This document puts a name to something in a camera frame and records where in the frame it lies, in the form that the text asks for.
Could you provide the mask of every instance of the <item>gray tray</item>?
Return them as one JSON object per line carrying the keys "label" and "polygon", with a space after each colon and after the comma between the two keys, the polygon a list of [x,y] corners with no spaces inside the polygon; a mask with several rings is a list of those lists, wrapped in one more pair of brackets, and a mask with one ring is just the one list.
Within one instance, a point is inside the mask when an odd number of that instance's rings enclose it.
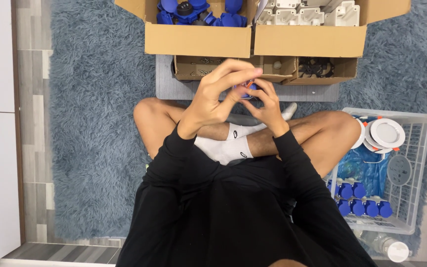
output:
{"label": "gray tray", "polygon": [[[156,55],[156,97],[159,99],[192,100],[199,81],[182,83],[171,72],[172,56]],[[330,86],[283,86],[274,84],[280,101],[335,102],[339,98],[339,84]]]}

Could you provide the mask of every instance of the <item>person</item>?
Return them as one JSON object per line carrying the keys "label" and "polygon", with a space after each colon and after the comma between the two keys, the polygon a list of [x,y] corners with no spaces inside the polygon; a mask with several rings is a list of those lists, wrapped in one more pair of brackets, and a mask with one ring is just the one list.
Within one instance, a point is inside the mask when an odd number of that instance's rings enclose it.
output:
{"label": "person", "polygon": [[[261,74],[229,59],[203,77],[187,108],[156,98],[136,105],[134,120],[153,160],[116,266],[376,266],[321,179],[358,139],[359,124],[341,111],[285,121]],[[218,101],[250,79],[262,90],[240,86]],[[240,99],[245,92],[264,107]],[[237,102],[267,128],[241,136],[237,127],[232,138],[225,120]],[[199,137],[229,142],[213,155],[248,149],[252,158],[226,166],[194,144]]]}

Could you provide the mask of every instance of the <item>cardboard box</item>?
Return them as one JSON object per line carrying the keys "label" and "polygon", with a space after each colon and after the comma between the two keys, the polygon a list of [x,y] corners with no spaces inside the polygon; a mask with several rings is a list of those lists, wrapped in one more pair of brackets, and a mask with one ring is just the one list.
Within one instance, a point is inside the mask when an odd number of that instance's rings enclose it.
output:
{"label": "cardboard box", "polygon": [[283,85],[333,85],[353,79],[357,76],[358,58],[331,58],[334,64],[334,74],[329,78],[300,77],[300,57],[296,60],[297,66],[293,77],[283,81]]}
{"label": "cardboard box", "polygon": [[[248,58],[252,44],[252,25],[246,27],[213,27],[157,24],[159,0],[115,0],[115,4],[145,22],[144,51],[148,54],[204,57]],[[208,0],[215,17],[225,10],[224,0]],[[253,21],[255,0],[243,0],[239,12]]]}
{"label": "cardboard box", "polygon": [[[202,62],[205,58],[211,62],[205,64]],[[214,70],[225,58],[218,57],[193,57],[193,56],[174,56],[175,76],[178,80],[200,80],[205,74],[202,71],[210,72]],[[296,57],[288,56],[254,56],[252,58],[240,58],[252,63],[255,67],[263,69],[263,75],[260,77],[270,82],[279,83],[283,80],[293,79],[294,73],[297,77]],[[273,68],[276,61],[281,62],[281,68]]]}
{"label": "cardboard box", "polygon": [[411,0],[355,0],[355,4],[360,6],[358,27],[256,25],[254,54],[361,57],[367,24],[406,14],[411,9]]}

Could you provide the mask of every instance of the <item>leg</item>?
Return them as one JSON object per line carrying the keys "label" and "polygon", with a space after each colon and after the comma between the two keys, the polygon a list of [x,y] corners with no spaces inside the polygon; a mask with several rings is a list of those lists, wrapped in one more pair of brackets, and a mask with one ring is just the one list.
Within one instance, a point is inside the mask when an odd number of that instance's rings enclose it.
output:
{"label": "leg", "polygon": [[[337,165],[360,135],[357,121],[342,111],[317,112],[288,124],[321,177]],[[269,129],[247,136],[254,157],[278,154],[271,136]]]}
{"label": "leg", "polygon": [[[151,159],[157,155],[164,139],[174,130],[185,109],[175,101],[155,97],[145,98],[134,107],[134,122]],[[225,140],[228,129],[228,123],[216,124],[202,127],[198,134],[214,140]]]}

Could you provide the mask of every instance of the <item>black shirt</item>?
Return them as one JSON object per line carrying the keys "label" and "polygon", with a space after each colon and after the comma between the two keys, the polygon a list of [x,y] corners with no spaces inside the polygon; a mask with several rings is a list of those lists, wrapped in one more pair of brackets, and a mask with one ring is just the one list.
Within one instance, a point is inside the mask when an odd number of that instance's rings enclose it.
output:
{"label": "black shirt", "polygon": [[276,197],[235,179],[215,180],[187,202],[179,178],[195,138],[177,127],[136,192],[131,228],[118,267],[267,267],[293,259],[308,267],[376,266],[291,131],[274,142],[297,201],[293,223]]}

